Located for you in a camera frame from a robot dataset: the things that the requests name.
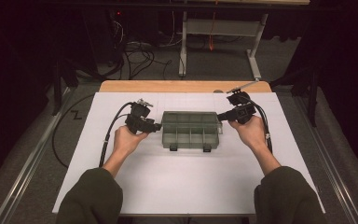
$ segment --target desk leg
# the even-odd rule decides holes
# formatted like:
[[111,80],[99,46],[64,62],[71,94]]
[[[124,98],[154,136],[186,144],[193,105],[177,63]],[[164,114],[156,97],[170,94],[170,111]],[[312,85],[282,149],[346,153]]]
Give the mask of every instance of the desk leg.
[[260,71],[258,70],[257,62],[255,61],[255,53],[257,51],[258,45],[260,44],[261,35],[264,32],[264,27],[266,26],[266,21],[268,16],[269,14],[263,14],[261,18],[261,22],[257,28],[257,33],[255,35],[254,46],[252,49],[247,50],[249,64],[251,65],[252,73],[254,75],[255,80],[259,80],[261,78]]
[[187,66],[186,36],[187,36],[187,12],[183,12],[182,47],[179,55],[179,77],[186,76],[186,66]]

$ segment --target hand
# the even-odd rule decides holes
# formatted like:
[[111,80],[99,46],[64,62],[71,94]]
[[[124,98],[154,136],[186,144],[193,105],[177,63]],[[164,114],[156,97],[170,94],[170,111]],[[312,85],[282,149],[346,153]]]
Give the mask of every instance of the hand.
[[107,170],[112,177],[116,177],[118,170],[124,160],[135,151],[139,143],[144,140],[149,133],[134,134],[130,132],[127,126],[121,126],[115,131],[115,143],[113,153],[107,159],[103,168]]
[[252,116],[245,124],[240,124],[237,121],[229,121],[228,123],[237,130],[241,141],[251,150],[266,146],[264,124],[260,117]]

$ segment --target table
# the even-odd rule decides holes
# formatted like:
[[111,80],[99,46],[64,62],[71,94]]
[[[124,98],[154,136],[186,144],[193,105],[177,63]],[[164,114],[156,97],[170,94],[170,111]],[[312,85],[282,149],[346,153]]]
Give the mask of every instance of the table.
[[[308,5],[310,0],[188,0],[188,2],[214,2],[218,7],[219,2],[232,4],[264,4],[264,5],[291,5],[302,6]],[[187,12],[183,14],[183,28],[182,28],[182,47],[180,52],[179,62],[179,76],[186,75],[187,66],[187,50],[186,50],[186,36],[187,34],[194,35],[209,35],[210,44],[213,35],[238,35],[249,36],[254,38],[254,44],[251,49],[246,50],[246,55],[252,69],[252,74],[255,80],[261,78],[260,71],[255,60],[255,54],[260,43],[261,36],[266,26],[268,14],[263,14],[260,21],[223,21],[216,20],[213,17],[210,20],[204,19],[188,19]]]
[[[148,116],[159,122],[163,111],[224,112],[232,108],[224,93],[240,81],[105,81],[94,97],[53,212],[63,196],[87,169],[98,165],[102,139],[121,105],[144,98],[154,104]],[[275,93],[265,82],[246,89],[266,111],[275,157],[300,171],[315,189]],[[113,128],[123,125],[123,120]],[[255,212],[253,190],[263,174],[251,150],[235,130],[223,123],[220,145],[202,149],[162,148],[161,132],[152,133],[127,158],[116,181],[124,189],[122,216],[247,216]],[[109,155],[113,142],[108,145]]]

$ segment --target gray carpet floor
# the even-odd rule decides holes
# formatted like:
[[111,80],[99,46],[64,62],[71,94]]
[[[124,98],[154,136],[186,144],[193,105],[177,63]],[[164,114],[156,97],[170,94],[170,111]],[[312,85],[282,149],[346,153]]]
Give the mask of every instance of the gray carpet floor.
[[[252,41],[249,39],[237,39],[233,37],[217,37],[215,50],[210,52],[204,46],[204,40],[199,37],[190,38],[188,41],[189,49],[187,53],[187,73],[184,80],[253,80],[249,64],[246,61],[244,50],[245,46],[250,46]],[[296,49],[298,40],[288,40],[280,42],[278,39],[263,40],[256,54],[258,66],[263,80],[271,81],[281,77],[290,62]],[[136,44],[128,48],[137,48]],[[134,79],[181,79],[178,76],[179,69],[179,48],[177,46],[168,48],[155,48],[144,45],[145,49],[151,50],[155,54],[155,61],[144,71],[139,73]],[[136,52],[130,55],[131,62],[141,62],[145,56],[143,53]],[[100,66],[101,72],[108,69],[103,64]],[[129,76],[128,63],[123,67],[122,78]],[[119,74],[112,75],[111,78],[118,78]],[[68,106],[85,96],[98,91],[101,83],[88,79],[79,78],[80,85],[76,89],[71,89],[71,97],[66,104]],[[328,103],[324,99],[323,92],[318,92],[318,104],[316,110],[317,128],[311,128],[308,121],[304,118],[304,108],[301,106],[306,103],[306,98],[292,97],[289,87],[278,87],[274,89],[281,101],[283,111],[287,117],[293,135],[310,170],[311,177],[319,190],[326,218],[329,223],[358,223],[352,221],[351,213],[345,208],[345,203],[339,197],[337,188],[332,183],[337,181],[337,177],[331,176],[326,167],[324,154],[318,150],[322,143],[327,150],[327,155],[337,172],[339,173],[340,183],[343,183],[350,197],[350,203],[354,204],[358,213],[358,160],[355,158],[351,148],[342,134],[337,121],[332,115]],[[62,161],[69,164],[73,152],[76,148],[77,140],[81,134],[84,122],[90,110],[92,97],[88,98],[68,112],[62,119],[60,126],[55,133],[55,148]],[[36,148],[43,133],[48,128],[53,117],[53,101],[50,100],[48,106],[34,121],[34,123],[23,134],[16,146],[13,147],[7,156],[5,164],[0,170],[0,207],[9,194],[10,189],[29,155]],[[314,132],[319,135],[318,142]],[[44,154],[34,175],[27,186],[26,191],[21,195],[21,200],[17,208],[11,214],[9,223],[54,223],[55,215],[51,213],[62,181],[66,174],[66,169],[59,164],[54,157],[51,144],[51,136],[44,147]]]

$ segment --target sleeve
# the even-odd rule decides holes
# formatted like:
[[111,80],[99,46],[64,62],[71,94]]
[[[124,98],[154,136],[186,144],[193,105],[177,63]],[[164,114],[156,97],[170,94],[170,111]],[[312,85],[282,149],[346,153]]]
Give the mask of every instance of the sleeve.
[[303,175],[284,166],[266,175],[255,189],[255,212],[257,224],[327,223]]
[[123,192],[103,168],[86,171],[66,193],[56,223],[116,223]]

